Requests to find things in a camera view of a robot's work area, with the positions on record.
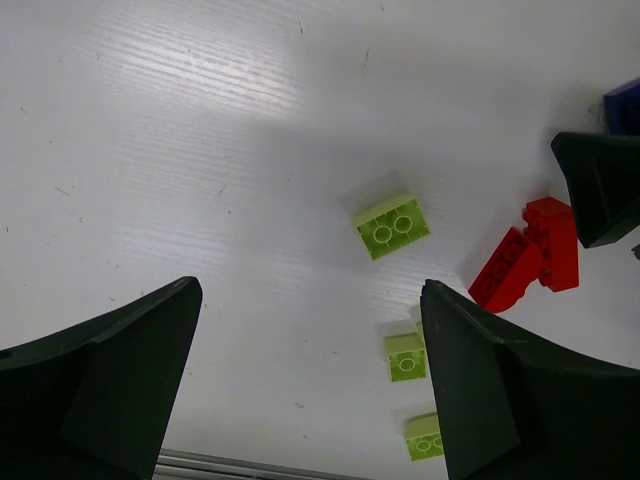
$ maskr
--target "lego stud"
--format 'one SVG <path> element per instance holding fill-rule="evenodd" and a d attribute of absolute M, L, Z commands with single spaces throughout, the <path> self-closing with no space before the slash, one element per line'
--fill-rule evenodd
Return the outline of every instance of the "lego stud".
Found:
<path fill-rule="evenodd" d="M 507 275 L 507 273 L 509 273 L 509 266 L 505 262 L 496 263 L 493 269 L 491 270 L 491 274 L 493 275 L 493 278 L 498 280 L 502 280 Z"/>
<path fill-rule="evenodd" d="M 504 251 L 504 259 L 509 263 L 513 263 L 518 259 L 521 253 L 522 248 L 520 248 L 520 245 L 509 245 Z"/>
<path fill-rule="evenodd" d="M 384 225 L 376 228 L 373 231 L 373 239 L 378 243 L 387 243 L 391 240 L 391 229 L 389 227 L 385 227 Z"/>
<path fill-rule="evenodd" d="M 393 222 L 393 228 L 398 233 L 407 233 L 413 227 L 413 222 L 409 217 L 400 216 Z"/>

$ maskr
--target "plastic toy brick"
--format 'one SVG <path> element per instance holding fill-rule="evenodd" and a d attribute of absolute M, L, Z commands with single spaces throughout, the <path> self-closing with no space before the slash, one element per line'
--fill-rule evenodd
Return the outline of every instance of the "plastic toy brick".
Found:
<path fill-rule="evenodd" d="M 427 353 L 417 334 L 384 339 L 392 382 L 405 382 L 427 377 Z"/>
<path fill-rule="evenodd" d="M 412 462 L 444 455 L 438 415 L 431 414 L 412 420 L 404 433 Z"/>
<path fill-rule="evenodd" d="M 429 235 L 429 226 L 413 195 L 386 201 L 353 219 L 373 260 Z"/>
<path fill-rule="evenodd" d="M 469 294 L 491 313 L 511 308 L 542 270 L 542 250 L 516 228 L 498 245 Z"/>
<path fill-rule="evenodd" d="M 585 248 L 615 243 L 640 225 L 640 137 L 562 132 L 551 149 Z"/>
<path fill-rule="evenodd" d="M 578 236 L 571 207 L 546 197 L 527 203 L 522 218 L 528 224 L 524 234 L 542 250 L 540 284 L 553 292 L 576 288 Z"/>
<path fill-rule="evenodd" d="M 604 113 L 613 135 L 640 135 L 640 78 L 604 96 Z"/>

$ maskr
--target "white table surface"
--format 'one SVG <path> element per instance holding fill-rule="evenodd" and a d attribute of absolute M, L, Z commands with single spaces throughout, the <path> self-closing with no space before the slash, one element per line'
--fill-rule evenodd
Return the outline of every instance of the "white table surface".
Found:
<path fill-rule="evenodd" d="M 166 447 L 446 478 L 408 460 L 433 392 L 388 381 L 382 335 L 526 201 L 567 200 L 551 136 L 599 128 L 639 23 L 635 0 L 0 2 L 0 348 L 195 275 Z M 433 234 L 374 263 L 350 218 L 402 190 Z M 640 366 L 638 243 L 504 316 Z"/>

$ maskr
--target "lime green lego brick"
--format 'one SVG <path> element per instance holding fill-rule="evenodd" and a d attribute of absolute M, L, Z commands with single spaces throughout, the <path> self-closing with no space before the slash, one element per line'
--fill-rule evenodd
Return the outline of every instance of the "lime green lego brick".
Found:
<path fill-rule="evenodd" d="M 427 353 L 417 334 L 384 339 L 392 382 L 406 382 L 427 377 Z"/>
<path fill-rule="evenodd" d="M 431 233 L 413 195 L 392 198 L 357 215 L 353 224 L 373 260 Z"/>
<path fill-rule="evenodd" d="M 431 414 L 409 423 L 404 433 L 412 462 L 444 455 L 438 415 Z"/>

